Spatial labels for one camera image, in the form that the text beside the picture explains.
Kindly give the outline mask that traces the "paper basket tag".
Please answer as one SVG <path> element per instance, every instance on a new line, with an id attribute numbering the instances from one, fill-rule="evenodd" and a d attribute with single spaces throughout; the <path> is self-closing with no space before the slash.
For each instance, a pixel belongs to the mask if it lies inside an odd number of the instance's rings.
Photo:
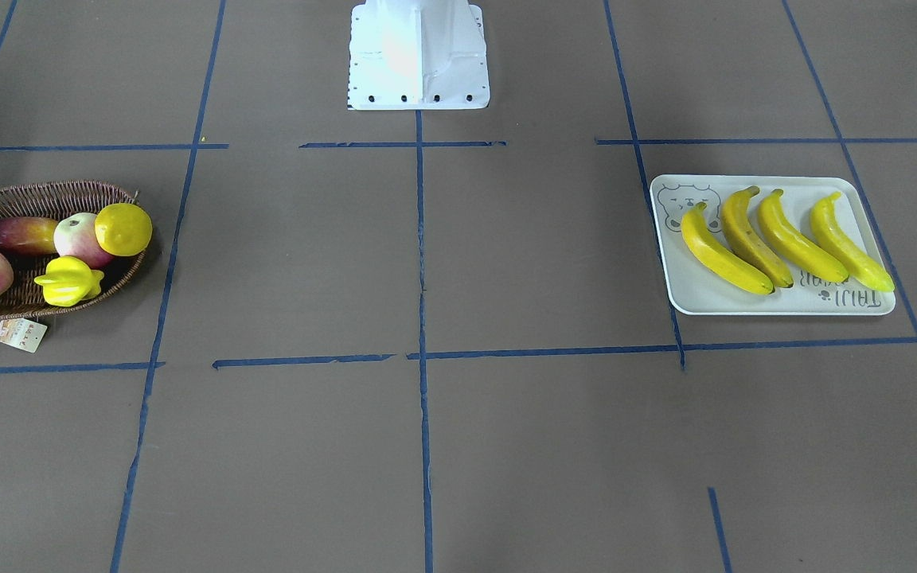
<path id="1" fill-rule="evenodd" d="M 0 344 L 33 354 L 40 348 L 49 327 L 28 318 L 11 318 L 0 321 Z"/>

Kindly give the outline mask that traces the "purple red mango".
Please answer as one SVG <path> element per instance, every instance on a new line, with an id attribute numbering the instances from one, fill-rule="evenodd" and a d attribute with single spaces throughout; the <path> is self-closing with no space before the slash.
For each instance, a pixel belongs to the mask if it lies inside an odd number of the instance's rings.
<path id="1" fill-rule="evenodd" d="M 59 221 L 39 216 L 0 219 L 0 250 L 22 256 L 56 254 L 54 232 Z"/>

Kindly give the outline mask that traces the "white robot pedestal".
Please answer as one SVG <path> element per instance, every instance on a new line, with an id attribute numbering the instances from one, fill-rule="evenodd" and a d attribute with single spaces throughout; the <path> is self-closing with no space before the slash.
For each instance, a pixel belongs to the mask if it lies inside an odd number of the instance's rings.
<path id="1" fill-rule="evenodd" d="M 489 106 L 479 6 L 469 1 L 365 1 L 352 9 L 349 22 L 349 109 Z"/>

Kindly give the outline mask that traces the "brown wicker basket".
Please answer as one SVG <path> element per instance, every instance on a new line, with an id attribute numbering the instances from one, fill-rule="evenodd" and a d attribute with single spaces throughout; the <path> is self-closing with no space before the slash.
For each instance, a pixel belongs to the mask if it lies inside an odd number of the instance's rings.
<path id="1" fill-rule="evenodd" d="M 7 186 L 0 189 L 0 219 L 11 216 L 43 216 L 61 220 L 77 212 L 98 212 L 116 203 L 138 204 L 139 194 L 120 186 L 95 179 L 51 181 L 43 184 Z M 41 294 L 35 277 L 46 272 L 48 256 L 29 257 L 8 255 L 14 269 L 14 282 L 0 296 L 0 320 L 11 318 L 48 317 L 76 312 L 102 302 L 118 293 L 137 275 L 145 264 L 146 251 L 134 257 L 119 257 L 103 269 L 101 291 L 72 307 L 48 304 Z"/>

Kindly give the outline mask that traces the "yellow curved fruit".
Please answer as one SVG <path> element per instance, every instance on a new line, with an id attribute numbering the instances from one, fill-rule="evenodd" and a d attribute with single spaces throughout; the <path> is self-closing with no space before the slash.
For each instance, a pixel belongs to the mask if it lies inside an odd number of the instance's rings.
<path id="1" fill-rule="evenodd" d="M 102 293 L 104 272 L 90 268 L 83 260 L 61 256 L 51 260 L 43 275 L 33 281 L 41 288 L 41 297 L 53 307 L 73 307 Z"/>

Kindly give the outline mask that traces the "yellow banana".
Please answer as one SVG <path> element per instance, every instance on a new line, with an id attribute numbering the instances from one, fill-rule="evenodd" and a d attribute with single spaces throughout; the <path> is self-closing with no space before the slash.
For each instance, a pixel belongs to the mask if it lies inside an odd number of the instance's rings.
<path id="1" fill-rule="evenodd" d="M 826 198 L 818 200 L 812 207 L 810 225 L 816 243 L 837 258 L 849 275 L 855 277 L 863 286 L 892 293 L 896 289 L 895 280 L 884 265 L 871 258 L 838 224 L 836 203 L 841 196 L 841 192 L 831 193 Z"/>
<path id="2" fill-rule="evenodd" d="M 794 285 L 794 279 L 789 267 L 760 238 L 749 221 L 749 204 L 758 193 L 758 186 L 748 186 L 732 193 L 724 201 L 721 207 L 724 238 L 736 256 L 763 272 L 774 287 L 790 289 Z"/>
<path id="3" fill-rule="evenodd" d="M 773 294 L 775 286 L 765 273 L 729 251 L 709 231 L 704 215 L 707 207 L 705 202 L 699 202 L 681 218 L 681 235 L 690 253 L 736 289 L 757 296 Z"/>
<path id="4" fill-rule="evenodd" d="M 850 277 L 848 269 L 790 222 L 782 195 L 782 189 L 774 189 L 756 208 L 757 224 L 769 246 L 808 275 L 825 282 L 845 282 Z"/>

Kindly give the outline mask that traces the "yellow pear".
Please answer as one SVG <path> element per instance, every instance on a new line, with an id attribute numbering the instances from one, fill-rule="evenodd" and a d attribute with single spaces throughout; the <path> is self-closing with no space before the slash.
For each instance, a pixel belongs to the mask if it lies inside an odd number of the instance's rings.
<path id="1" fill-rule="evenodd" d="M 149 246 L 153 224 L 145 210 L 115 203 L 99 210 L 94 222 L 98 245 L 113 256 L 137 256 Z"/>

